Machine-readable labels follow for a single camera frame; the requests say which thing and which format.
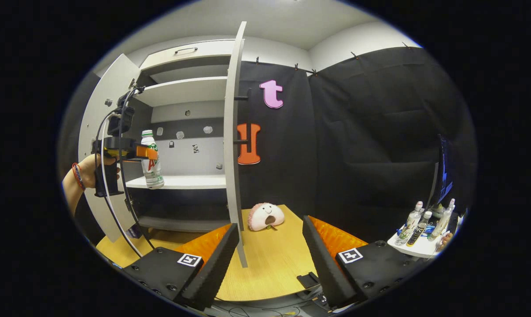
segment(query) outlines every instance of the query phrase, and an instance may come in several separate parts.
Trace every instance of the cabinet door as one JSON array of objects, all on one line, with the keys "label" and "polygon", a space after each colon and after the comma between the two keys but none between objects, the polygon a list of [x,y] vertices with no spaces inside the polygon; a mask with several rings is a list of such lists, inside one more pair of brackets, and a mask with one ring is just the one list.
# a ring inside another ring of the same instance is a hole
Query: cabinet door
[{"label": "cabinet door", "polygon": [[236,34],[234,49],[232,50],[231,60],[229,63],[229,74],[227,76],[227,87],[225,95],[225,177],[227,183],[227,199],[229,201],[229,215],[231,223],[238,223],[240,242],[237,246],[238,254],[242,267],[248,267],[246,255],[244,253],[242,234],[240,230],[244,229],[242,223],[242,210],[240,204],[240,188],[238,179],[238,154],[234,140],[238,139],[238,102],[234,100],[238,96],[238,86],[240,79],[240,62],[243,50],[243,34],[246,28],[246,22],[240,24]]},{"label": "cabinet door", "polygon": [[[139,74],[140,69],[124,54],[121,54],[103,74],[91,94],[82,118],[77,162],[91,154],[91,142],[95,140],[95,135],[100,124],[102,124],[103,118],[110,111],[117,108],[117,99],[128,92],[132,79],[137,80]],[[110,106],[105,105],[107,99],[113,100]],[[122,182],[120,181],[118,182],[118,188],[120,191],[123,190]],[[85,196],[88,205],[105,235],[112,242],[115,242],[121,236],[121,233],[105,200],[102,197],[96,197],[94,193],[94,188],[86,189]],[[109,198],[117,215],[117,220],[121,223],[122,228],[127,230],[134,224],[134,219],[125,205],[125,195],[115,195]]]}]

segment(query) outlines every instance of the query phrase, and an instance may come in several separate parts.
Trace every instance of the wooden table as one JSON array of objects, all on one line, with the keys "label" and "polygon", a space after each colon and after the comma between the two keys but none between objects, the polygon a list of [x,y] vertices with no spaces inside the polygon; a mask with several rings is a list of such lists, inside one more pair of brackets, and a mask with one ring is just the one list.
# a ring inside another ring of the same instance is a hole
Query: wooden table
[{"label": "wooden table", "polygon": [[[303,291],[304,287],[296,278],[298,275],[306,275],[309,272],[318,275],[302,236],[302,219],[287,206],[279,205],[279,207],[285,213],[285,222],[276,226],[277,231],[274,229],[250,231],[247,226],[250,209],[242,210],[244,225],[242,239],[248,267],[242,267],[238,251],[235,251],[217,293],[218,298],[225,301],[273,299]],[[173,250],[202,234],[152,229],[151,242],[155,247]],[[151,250],[144,237],[131,241],[143,254]],[[123,237],[114,243],[111,243],[108,237],[104,237],[98,243],[97,249],[122,267],[138,259]]]}]

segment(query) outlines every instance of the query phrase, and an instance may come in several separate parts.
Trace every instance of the human arm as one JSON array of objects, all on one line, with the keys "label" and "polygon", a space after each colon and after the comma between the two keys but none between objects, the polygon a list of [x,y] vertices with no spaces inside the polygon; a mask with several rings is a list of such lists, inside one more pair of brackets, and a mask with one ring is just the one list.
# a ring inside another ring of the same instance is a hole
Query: human arm
[{"label": "human arm", "polygon": [[[78,170],[80,171],[82,183],[84,184],[85,188],[95,188],[95,169],[101,164],[101,156],[99,154],[96,155],[97,165],[95,165],[94,154],[86,157],[84,160],[78,163]],[[115,158],[104,158],[103,161],[105,165],[111,165],[115,163]],[[62,189],[64,191],[64,196],[66,197],[66,202],[68,203],[68,208],[70,209],[72,217],[76,212],[76,206],[78,205],[78,201],[84,193],[84,190],[80,187],[80,183],[78,183],[78,180],[74,176],[73,169],[74,168],[70,168],[70,170],[66,173],[66,176],[62,180]]]}]

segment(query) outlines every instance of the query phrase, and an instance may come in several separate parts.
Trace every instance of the pink plush toy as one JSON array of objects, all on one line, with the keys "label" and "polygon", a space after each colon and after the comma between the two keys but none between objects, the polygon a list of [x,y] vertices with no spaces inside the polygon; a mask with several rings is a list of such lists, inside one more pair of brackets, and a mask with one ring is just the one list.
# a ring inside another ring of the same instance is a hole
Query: pink plush toy
[{"label": "pink plush toy", "polygon": [[283,221],[283,210],[271,203],[257,203],[248,215],[248,227],[252,231],[264,229],[268,225],[281,225]]}]

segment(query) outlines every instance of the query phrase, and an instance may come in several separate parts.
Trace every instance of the black backdrop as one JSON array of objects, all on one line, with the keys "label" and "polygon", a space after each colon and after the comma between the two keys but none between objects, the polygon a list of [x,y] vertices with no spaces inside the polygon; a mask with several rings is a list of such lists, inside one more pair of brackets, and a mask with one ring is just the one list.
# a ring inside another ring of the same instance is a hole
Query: black backdrop
[{"label": "black backdrop", "polygon": [[[283,87],[277,99],[281,108],[264,102],[263,82],[275,80]],[[239,102],[238,123],[261,127],[257,154],[261,161],[239,165],[242,208],[256,203],[287,205],[296,215],[313,214],[316,195],[316,134],[310,87],[306,72],[274,64],[242,62],[239,94],[252,88],[248,102]]]},{"label": "black backdrop", "polygon": [[365,239],[386,239],[426,203],[443,134],[459,162],[448,197],[471,201],[477,161],[467,105],[422,48],[387,48],[310,76],[318,139],[317,215]]}]

